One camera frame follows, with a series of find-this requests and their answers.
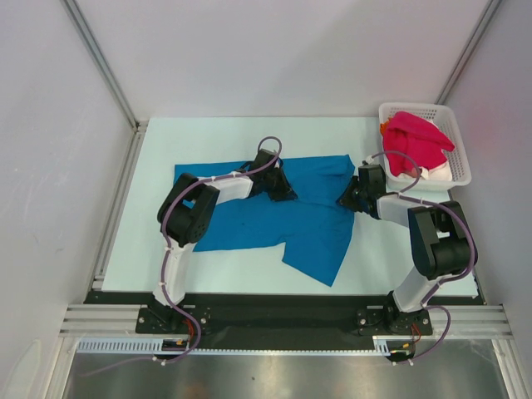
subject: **wall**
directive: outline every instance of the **wall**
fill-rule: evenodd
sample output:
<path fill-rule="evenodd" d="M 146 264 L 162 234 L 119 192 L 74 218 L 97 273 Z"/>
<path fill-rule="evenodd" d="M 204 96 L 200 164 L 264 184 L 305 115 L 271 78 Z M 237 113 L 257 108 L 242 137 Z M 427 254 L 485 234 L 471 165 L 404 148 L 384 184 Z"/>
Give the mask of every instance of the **wall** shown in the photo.
<path fill-rule="evenodd" d="M 3 0 L 0 50 L 0 392 L 11 398 L 26 397 L 5 385 L 34 340 L 34 385 L 48 373 L 65 307 L 87 283 L 131 129 L 58 0 Z"/>
<path fill-rule="evenodd" d="M 503 4 L 452 94 L 473 180 L 453 194 L 479 247 L 480 281 L 505 305 L 532 372 L 532 2 Z"/>
<path fill-rule="evenodd" d="M 137 117 L 434 101 L 487 0 L 79 0 Z"/>

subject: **blue cloth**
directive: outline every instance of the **blue cloth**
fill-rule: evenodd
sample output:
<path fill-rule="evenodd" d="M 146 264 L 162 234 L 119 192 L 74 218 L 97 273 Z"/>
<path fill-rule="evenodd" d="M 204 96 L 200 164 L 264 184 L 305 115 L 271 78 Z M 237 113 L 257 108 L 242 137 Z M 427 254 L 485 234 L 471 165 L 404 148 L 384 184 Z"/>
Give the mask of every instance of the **blue cloth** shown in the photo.
<path fill-rule="evenodd" d="M 294 158 L 284 172 L 298 199 L 273 202 L 266 193 L 216 206 L 195 251 L 272 247 L 286 243 L 283 262 L 333 285 L 351 241 L 354 213 L 336 204 L 355 170 L 348 155 Z M 175 180 L 185 172 L 225 175 L 244 161 L 176 165 Z"/>

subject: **red towel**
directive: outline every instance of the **red towel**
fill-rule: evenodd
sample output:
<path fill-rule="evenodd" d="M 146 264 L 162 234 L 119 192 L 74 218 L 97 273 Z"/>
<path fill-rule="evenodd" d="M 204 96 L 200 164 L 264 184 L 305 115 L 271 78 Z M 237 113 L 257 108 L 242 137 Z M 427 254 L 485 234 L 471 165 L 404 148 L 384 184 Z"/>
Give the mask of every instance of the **red towel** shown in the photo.
<path fill-rule="evenodd" d="M 447 161 L 441 150 L 451 152 L 455 145 L 429 121 L 399 111 L 383 133 L 382 148 L 407 154 L 420 167 L 431 170 Z M 414 165 L 400 155 L 387 154 L 387 157 L 394 176 L 414 169 Z"/>

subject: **white cloth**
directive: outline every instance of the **white cloth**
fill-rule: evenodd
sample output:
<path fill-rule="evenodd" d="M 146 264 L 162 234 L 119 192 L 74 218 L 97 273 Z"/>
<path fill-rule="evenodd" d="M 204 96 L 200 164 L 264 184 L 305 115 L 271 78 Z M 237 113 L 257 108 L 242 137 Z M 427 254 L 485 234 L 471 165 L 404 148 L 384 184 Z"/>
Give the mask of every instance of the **white cloth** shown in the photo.
<path fill-rule="evenodd" d="M 397 177 L 401 179 L 412 178 L 406 173 L 401 173 Z M 431 170 L 421 167 L 421 178 L 424 180 L 452 181 L 452 172 L 451 172 L 451 166 L 449 165 L 449 161 Z"/>

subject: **laundry basket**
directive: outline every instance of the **laundry basket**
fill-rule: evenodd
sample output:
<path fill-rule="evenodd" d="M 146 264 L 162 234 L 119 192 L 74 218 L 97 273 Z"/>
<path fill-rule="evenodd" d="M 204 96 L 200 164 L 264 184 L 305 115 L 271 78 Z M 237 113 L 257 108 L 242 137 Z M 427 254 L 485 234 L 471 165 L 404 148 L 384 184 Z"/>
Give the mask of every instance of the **laundry basket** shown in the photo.
<path fill-rule="evenodd" d="M 455 145 L 452 152 L 444 151 L 451 167 L 452 181 L 424 180 L 417 183 L 414 190 L 440 191 L 448 190 L 457 185 L 468 185 L 471 182 L 471 171 L 467 162 L 466 150 L 458 129 L 455 114 L 448 106 L 437 106 L 434 104 L 416 104 L 408 102 L 385 102 L 379 106 L 379 120 L 384 123 L 388 118 L 393 117 L 398 111 L 409 112 L 428 121 L 433 121 L 438 129 L 445 134 Z M 402 179 L 392 175 L 390 164 L 386 156 L 384 159 L 384 170 L 387 175 L 388 187 L 392 190 L 400 190 L 407 187 L 413 178 Z"/>

